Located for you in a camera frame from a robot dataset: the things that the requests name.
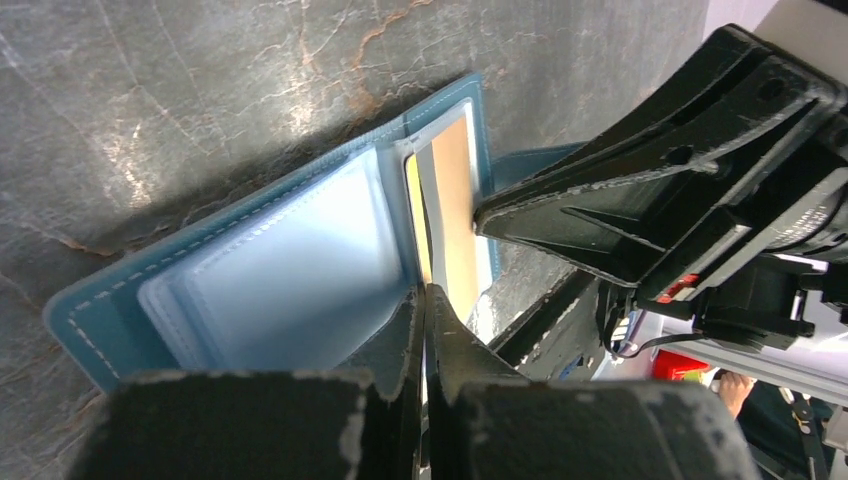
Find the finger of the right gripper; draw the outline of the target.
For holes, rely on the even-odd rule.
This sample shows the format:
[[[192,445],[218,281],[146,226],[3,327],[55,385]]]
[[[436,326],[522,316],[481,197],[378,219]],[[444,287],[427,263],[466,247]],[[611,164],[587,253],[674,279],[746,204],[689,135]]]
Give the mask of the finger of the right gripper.
[[[673,253],[751,195],[845,109],[821,99],[719,101],[650,140],[632,137],[487,199],[478,230],[613,284],[665,291]]]
[[[695,120],[768,59],[784,61],[805,72],[815,71],[801,57],[736,24],[718,28],[644,102],[575,152],[560,155],[533,177],[572,166],[632,137],[650,140]]]

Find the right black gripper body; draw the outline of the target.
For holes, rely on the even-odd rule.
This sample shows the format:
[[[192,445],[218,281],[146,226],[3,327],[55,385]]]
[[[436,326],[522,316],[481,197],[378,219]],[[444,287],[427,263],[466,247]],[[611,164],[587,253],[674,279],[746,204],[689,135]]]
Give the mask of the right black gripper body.
[[[706,221],[672,256],[676,276],[643,284],[636,305],[688,320],[659,344],[711,340],[725,348],[786,350],[814,337],[807,295],[847,320],[847,122],[834,119],[751,195]]]

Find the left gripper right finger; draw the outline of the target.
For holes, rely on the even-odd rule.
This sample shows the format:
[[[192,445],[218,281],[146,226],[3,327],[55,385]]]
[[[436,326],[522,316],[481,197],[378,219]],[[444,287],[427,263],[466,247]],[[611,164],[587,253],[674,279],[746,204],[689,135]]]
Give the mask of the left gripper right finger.
[[[740,429],[705,387],[526,378],[425,290],[435,479],[755,479]]]

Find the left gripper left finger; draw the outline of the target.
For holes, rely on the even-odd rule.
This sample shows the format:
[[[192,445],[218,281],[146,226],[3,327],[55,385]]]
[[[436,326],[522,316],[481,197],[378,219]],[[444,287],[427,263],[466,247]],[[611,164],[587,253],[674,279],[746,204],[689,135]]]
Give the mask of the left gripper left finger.
[[[424,289],[331,370],[177,370],[111,393],[73,479],[414,479]]]

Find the blue card holder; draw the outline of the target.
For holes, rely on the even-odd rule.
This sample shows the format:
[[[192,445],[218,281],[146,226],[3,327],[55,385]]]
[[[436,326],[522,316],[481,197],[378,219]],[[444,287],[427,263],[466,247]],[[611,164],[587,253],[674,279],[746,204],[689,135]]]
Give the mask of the blue card holder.
[[[466,76],[223,210],[69,286],[44,321],[103,391],[148,370],[339,365],[419,282],[407,158],[468,128],[482,198],[574,151],[492,158]]]

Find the gold striped card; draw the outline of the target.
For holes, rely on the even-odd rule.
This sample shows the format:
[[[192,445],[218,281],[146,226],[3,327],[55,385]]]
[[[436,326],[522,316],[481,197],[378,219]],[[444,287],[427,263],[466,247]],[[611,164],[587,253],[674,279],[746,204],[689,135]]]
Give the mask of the gold striped card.
[[[445,291],[462,321],[482,291],[472,228],[475,159],[469,122],[461,114],[420,132],[404,162],[420,277]]]

